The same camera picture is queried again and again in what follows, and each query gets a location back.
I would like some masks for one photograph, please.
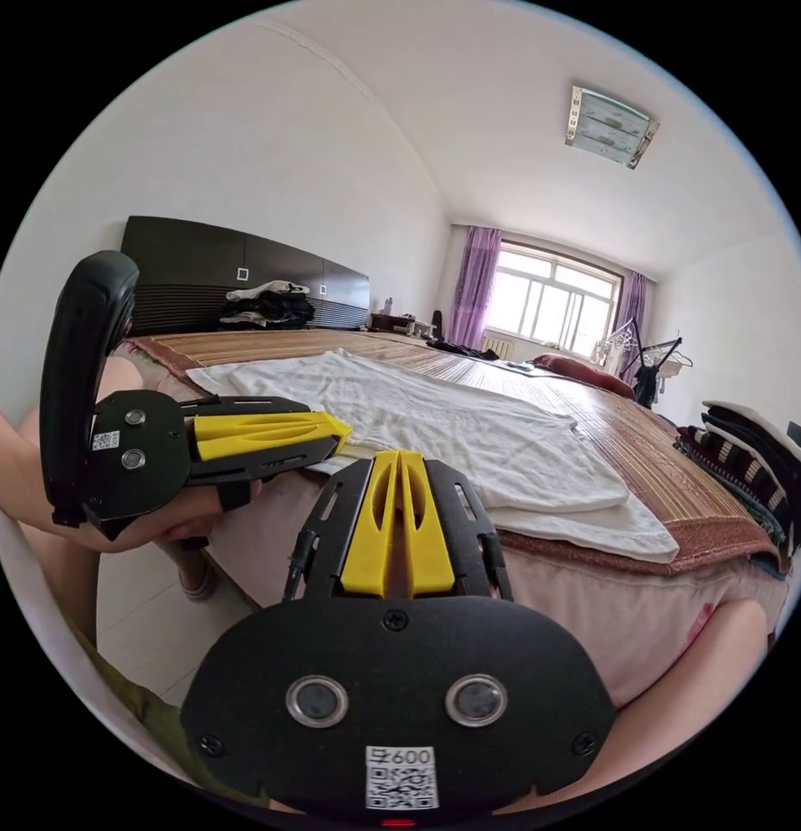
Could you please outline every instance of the dark wooden headboard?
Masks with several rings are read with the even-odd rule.
[[[234,289],[286,280],[308,286],[312,325],[358,329],[369,279],[316,254],[242,231],[161,216],[130,216],[120,250],[140,269],[132,335],[210,332]]]

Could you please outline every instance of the sticker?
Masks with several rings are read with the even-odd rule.
[[[365,806],[380,811],[437,808],[435,749],[365,748]]]
[[[120,446],[120,431],[112,430],[110,433],[98,433],[91,442],[92,450],[114,450]]]

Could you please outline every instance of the window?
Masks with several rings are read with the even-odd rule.
[[[613,274],[505,242],[486,326],[589,358],[608,334],[619,287]]]

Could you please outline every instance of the radiator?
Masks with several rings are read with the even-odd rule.
[[[487,349],[491,349],[502,361],[505,361],[510,357],[510,352],[513,351],[513,342],[484,336],[481,351],[487,351]]]

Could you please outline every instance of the tiled floor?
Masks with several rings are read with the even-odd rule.
[[[210,646],[250,613],[224,580],[206,602],[188,600],[174,564],[153,544],[103,555],[97,606],[100,654],[174,705]]]

